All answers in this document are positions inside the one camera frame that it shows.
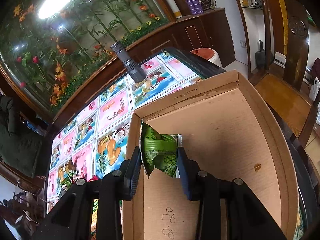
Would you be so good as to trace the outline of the dark wooden chair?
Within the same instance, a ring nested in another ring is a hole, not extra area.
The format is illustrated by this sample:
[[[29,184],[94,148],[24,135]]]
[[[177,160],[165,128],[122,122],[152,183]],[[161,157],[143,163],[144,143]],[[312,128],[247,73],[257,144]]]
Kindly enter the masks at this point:
[[[301,91],[309,55],[307,10],[300,0],[261,0],[265,22],[264,67],[251,83],[305,147],[318,113]]]

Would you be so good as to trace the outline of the flower mural glass panel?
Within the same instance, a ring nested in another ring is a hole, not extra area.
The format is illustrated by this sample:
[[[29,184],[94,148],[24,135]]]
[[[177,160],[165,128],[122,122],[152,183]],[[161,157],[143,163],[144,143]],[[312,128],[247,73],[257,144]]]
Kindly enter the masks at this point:
[[[37,107],[55,114],[114,56],[165,25],[156,0],[1,0],[1,65]]]

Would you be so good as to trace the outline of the purple bottle right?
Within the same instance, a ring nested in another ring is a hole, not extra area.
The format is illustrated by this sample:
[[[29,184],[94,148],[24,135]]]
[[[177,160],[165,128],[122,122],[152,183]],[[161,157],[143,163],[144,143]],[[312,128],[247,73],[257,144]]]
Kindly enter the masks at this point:
[[[191,0],[194,7],[195,7],[195,10],[197,12],[197,14],[202,14],[203,13],[203,9],[202,9],[202,5],[201,5],[201,2],[200,0]]]

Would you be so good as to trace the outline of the purple bottle left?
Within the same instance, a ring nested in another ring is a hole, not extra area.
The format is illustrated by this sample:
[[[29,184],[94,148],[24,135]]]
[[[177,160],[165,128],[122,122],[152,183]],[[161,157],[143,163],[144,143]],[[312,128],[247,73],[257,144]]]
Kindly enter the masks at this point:
[[[192,15],[197,15],[197,11],[196,11],[196,8],[195,8],[195,5],[193,4],[192,0],[185,0],[188,7],[189,7],[189,10],[191,12]]]

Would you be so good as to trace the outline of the colourful patterned tablecloth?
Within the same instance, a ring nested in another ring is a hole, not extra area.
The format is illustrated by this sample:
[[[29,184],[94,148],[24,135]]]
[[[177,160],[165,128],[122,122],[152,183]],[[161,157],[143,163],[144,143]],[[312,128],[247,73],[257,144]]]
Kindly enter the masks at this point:
[[[77,179],[101,179],[125,160],[131,116],[138,107],[192,85],[200,76],[167,51],[145,60],[144,81],[125,75],[106,88],[53,139],[47,184],[50,212]]]

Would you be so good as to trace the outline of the red and white stool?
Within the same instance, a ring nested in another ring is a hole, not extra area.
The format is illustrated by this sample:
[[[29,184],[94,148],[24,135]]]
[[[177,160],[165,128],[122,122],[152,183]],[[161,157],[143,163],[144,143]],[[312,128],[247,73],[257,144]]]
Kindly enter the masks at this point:
[[[222,67],[222,63],[217,51],[211,48],[197,48],[190,51],[191,53],[210,61],[213,64],[216,64],[219,67]]]

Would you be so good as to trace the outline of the purple bottle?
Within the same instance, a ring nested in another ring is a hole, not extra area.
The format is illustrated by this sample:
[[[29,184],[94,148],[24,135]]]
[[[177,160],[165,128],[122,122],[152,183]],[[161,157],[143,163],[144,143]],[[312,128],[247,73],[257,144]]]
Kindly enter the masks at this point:
[[[195,7],[195,10],[197,12],[197,14],[202,14],[203,13],[203,9],[202,9],[202,5],[201,5],[201,2],[200,0],[191,0],[194,7]]]
[[[192,0],[185,0],[188,7],[189,7],[189,10],[191,12],[192,15],[197,15],[197,11],[196,11],[196,8],[195,8],[195,5],[193,4]]]

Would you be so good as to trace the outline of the brown cardboard tray box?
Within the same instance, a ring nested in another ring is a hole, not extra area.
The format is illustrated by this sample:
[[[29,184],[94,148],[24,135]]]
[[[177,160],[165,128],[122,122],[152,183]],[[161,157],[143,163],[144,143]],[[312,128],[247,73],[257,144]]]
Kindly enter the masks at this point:
[[[126,157],[139,144],[142,123],[161,134],[179,134],[188,158],[216,178],[241,178],[263,203],[287,239],[298,215],[298,187],[284,135],[263,98],[235,70],[199,81],[133,112]],[[166,239],[174,211],[173,239],[194,239],[198,202],[180,181],[160,170],[139,177],[137,192],[123,206],[125,239]]]

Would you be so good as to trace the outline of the green snack packet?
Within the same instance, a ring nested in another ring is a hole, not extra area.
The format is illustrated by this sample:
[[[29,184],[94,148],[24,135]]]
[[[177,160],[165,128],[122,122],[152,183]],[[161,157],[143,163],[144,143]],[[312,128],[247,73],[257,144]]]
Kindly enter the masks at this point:
[[[150,125],[144,122],[141,124],[139,148],[148,177],[158,169],[171,178],[179,178],[177,149],[181,146],[182,135],[160,134]]]

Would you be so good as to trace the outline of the grey flashlight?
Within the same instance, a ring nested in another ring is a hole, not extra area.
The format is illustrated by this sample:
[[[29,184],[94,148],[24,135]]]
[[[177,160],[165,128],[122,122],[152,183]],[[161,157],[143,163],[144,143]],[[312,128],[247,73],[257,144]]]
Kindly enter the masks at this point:
[[[132,80],[135,81],[135,83],[142,82],[146,78],[146,73],[144,70],[128,54],[120,41],[114,43],[112,46],[110,46],[110,48],[123,63],[124,67],[127,69],[129,75],[131,76]]]

